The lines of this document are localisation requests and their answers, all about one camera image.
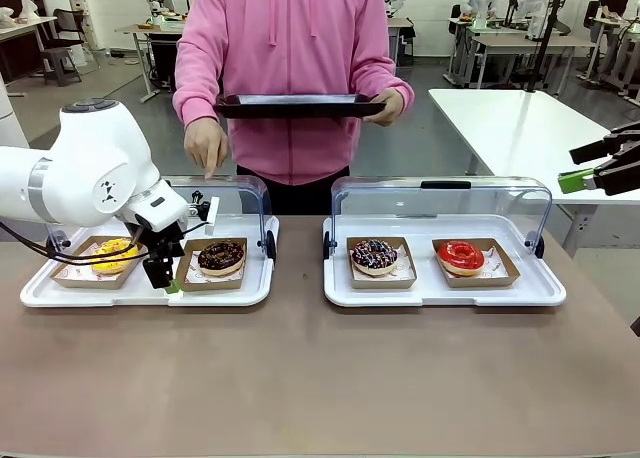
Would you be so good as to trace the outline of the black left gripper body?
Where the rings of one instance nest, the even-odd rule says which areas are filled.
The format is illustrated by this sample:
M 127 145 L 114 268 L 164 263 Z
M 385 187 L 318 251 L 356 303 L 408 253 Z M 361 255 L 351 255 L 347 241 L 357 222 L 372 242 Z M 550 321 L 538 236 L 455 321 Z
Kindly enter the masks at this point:
M 130 224 L 130 234 L 151 256 L 179 258 L 184 255 L 184 248 L 181 245 L 184 232 L 180 222 L 173 222 L 159 232 L 141 225 Z

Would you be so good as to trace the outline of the person's right hand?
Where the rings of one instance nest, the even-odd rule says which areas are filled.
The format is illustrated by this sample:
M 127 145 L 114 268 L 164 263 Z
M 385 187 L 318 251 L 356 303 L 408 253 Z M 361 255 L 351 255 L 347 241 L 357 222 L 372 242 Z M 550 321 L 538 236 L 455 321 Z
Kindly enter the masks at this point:
M 184 149 L 209 179 L 224 164 L 229 152 L 229 139 L 214 118 L 200 118 L 186 127 Z

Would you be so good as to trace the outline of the person's left hand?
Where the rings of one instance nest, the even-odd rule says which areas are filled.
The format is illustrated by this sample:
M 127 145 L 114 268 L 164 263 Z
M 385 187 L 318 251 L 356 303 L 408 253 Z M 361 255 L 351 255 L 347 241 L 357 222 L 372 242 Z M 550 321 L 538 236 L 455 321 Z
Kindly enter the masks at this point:
M 396 88 L 387 88 L 372 100 L 374 104 L 383 104 L 378 113 L 363 118 L 364 122 L 374 123 L 382 127 L 390 126 L 403 112 L 404 98 Z

